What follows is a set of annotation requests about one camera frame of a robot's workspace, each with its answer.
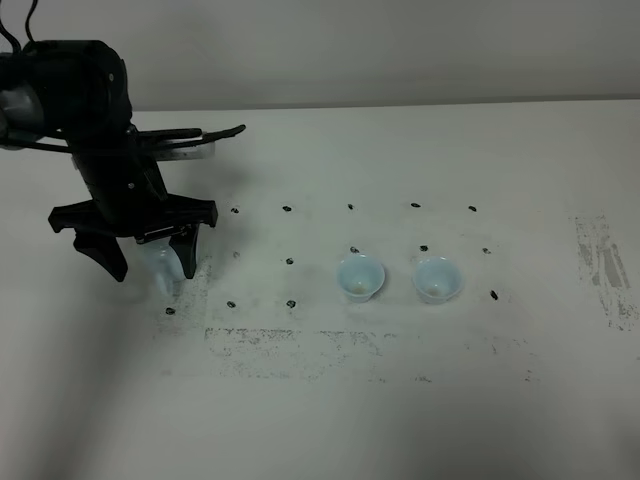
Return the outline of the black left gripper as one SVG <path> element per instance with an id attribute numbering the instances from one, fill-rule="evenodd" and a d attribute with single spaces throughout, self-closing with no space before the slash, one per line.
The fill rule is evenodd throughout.
<path id="1" fill-rule="evenodd" d="M 144 238 L 161 232 L 175 233 L 169 245 L 177 255 L 186 279 L 198 265 L 199 224 L 213 227 L 217 209 L 212 200 L 168 192 L 154 151 L 171 149 L 161 139 L 187 139 L 176 147 L 217 141 L 216 133 L 199 128 L 139 131 L 130 126 L 114 146 L 103 150 L 80 148 L 73 160 L 89 191 L 87 201 L 59 206 L 49 215 L 55 232 L 77 231 L 75 250 L 99 264 L 117 282 L 127 274 L 127 262 L 115 238 Z"/>

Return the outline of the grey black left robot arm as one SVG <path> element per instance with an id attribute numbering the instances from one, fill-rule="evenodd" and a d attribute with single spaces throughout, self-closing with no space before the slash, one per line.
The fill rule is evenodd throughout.
<path id="1" fill-rule="evenodd" d="M 90 198 L 53 208 L 49 224 L 74 230 L 75 249 L 117 281 L 128 271 L 121 238 L 167 240 L 194 276 L 199 227 L 215 225 L 216 206 L 169 193 L 157 156 L 215 139 L 198 128 L 139 131 L 124 61 L 101 41 L 30 42 L 1 58 L 2 147 L 71 155 Z"/>

